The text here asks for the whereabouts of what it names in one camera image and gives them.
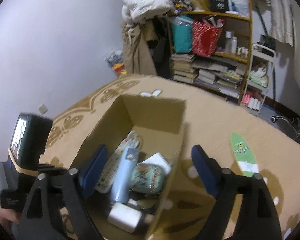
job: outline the green surfboard-shaped card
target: green surfboard-shaped card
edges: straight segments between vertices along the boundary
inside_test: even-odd
[[[230,140],[234,157],[242,174],[247,177],[252,177],[253,174],[259,173],[257,160],[241,135],[232,133]]]

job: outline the blue gripper pad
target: blue gripper pad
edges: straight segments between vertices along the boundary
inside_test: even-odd
[[[219,164],[215,159],[209,158],[200,145],[192,147],[191,159],[207,193],[214,198],[218,198],[218,184],[221,177]]]
[[[93,156],[86,160],[80,168],[78,176],[79,185],[82,187],[82,196],[88,198],[95,191],[101,172],[108,160],[108,151],[105,145],[100,144]]]

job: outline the white wall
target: white wall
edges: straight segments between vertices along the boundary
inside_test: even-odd
[[[264,19],[268,33],[271,28],[271,7],[265,1],[258,1],[259,9]],[[252,12],[253,34],[252,42],[260,40],[260,34],[264,34],[260,18],[256,11]],[[300,115],[300,89],[293,73],[293,47],[289,44],[276,43],[277,61],[275,63],[276,73],[276,101],[285,105],[295,113]],[[271,86],[268,96],[274,98]]]
[[[0,161],[20,112],[54,117],[115,78],[121,0],[4,0],[0,5]]]

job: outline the beige blanket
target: beige blanket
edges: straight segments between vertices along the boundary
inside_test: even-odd
[[[207,195],[190,160],[191,147],[200,144],[221,167],[239,169],[230,150],[230,134],[241,134],[258,161],[276,203],[282,235],[300,220],[300,145],[245,109],[230,105],[198,88],[152,76],[117,79],[87,96],[54,120],[41,162],[70,167],[74,142],[81,144],[114,99],[121,93],[161,89],[160,97],[186,99],[186,135],[177,173],[153,239],[191,239],[203,227],[214,199]],[[234,230],[240,199],[236,200],[225,237]]]

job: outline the red bag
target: red bag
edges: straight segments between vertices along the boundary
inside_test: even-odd
[[[216,50],[223,28],[199,21],[193,21],[192,26],[192,52],[202,57],[210,57]]]

